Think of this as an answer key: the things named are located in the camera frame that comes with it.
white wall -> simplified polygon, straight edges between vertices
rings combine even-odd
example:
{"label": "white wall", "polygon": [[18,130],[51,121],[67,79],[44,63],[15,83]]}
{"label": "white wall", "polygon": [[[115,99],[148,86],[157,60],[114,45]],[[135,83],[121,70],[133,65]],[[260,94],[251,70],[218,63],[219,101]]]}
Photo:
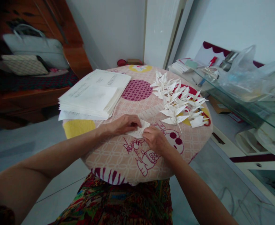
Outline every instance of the white wall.
{"label": "white wall", "polygon": [[203,41],[228,50],[256,44],[256,61],[274,61],[275,0],[195,0],[175,59],[195,57]]}
{"label": "white wall", "polygon": [[67,0],[93,69],[143,59],[145,0]]}

white paper crane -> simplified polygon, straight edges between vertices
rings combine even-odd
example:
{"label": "white paper crane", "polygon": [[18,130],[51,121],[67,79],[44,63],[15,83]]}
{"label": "white paper crane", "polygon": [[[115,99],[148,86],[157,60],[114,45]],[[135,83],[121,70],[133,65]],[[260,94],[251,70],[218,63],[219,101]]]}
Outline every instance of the white paper crane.
{"label": "white paper crane", "polygon": [[[199,97],[201,90],[193,95],[189,92],[189,87],[181,87],[180,79],[168,80],[167,73],[162,75],[158,71],[156,71],[156,81],[150,86],[156,87],[153,89],[156,91],[154,94],[164,102],[164,110],[160,112],[168,118],[162,122],[177,125],[181,131],[179,123],[187,118],[189,118],[192,128],[202,126],[206,123],[205,120],[208,120],[201,115],[202,111],[195,112],[204,108],[202,104],[207,101],[205,98]],[[186,107],[188,107],[188,115],[178,116]]]}

checkered bag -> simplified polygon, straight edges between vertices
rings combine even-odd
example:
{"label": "checkered bag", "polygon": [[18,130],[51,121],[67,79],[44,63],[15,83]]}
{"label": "checkered bag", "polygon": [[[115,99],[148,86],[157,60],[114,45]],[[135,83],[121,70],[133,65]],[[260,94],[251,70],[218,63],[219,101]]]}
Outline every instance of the checkered bag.
{"label": "checkered bag", "polygon": [[2,59],[19,76],[44,75],[50,72],[42,58],[36,55],[2,55]]}

hand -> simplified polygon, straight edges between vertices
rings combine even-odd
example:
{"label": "hand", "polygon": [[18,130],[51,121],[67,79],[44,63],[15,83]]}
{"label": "hand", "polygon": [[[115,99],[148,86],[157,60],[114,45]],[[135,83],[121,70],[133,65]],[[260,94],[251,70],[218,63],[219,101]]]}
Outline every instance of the hand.
{"label": "hand", "polygon": [[141,128],[142,124],[137,115],[124,114],[105,126],[111,135],[121,135],[129,131],[137,130],[138,126]]}
{"label": "hand", "polygon": [[149,147],[160,156],[164,156],[166,151],[174,149],[168,142],[165,135],[152,125],[145,128],[142,136]]}

wooden furniture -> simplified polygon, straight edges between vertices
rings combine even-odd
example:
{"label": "wooden furniture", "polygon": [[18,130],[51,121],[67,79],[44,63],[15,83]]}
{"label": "wooden furniture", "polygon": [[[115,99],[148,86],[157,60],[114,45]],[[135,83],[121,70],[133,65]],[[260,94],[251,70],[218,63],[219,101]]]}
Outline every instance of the wooden furniture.
{"label": "wooden furniture", "polygon": [[[59,40],[71,69],[79,79],[92,71],[82,38],[65,0],[8,0],[0,9],[0,40],[3,34],[12,33],[7,22],[17,18],[41,30],[46,37]],[[46,120],[41,109],[56,105],[58,97],[68,89],[0,92],[0,127],[12,129],[28,122]]]}

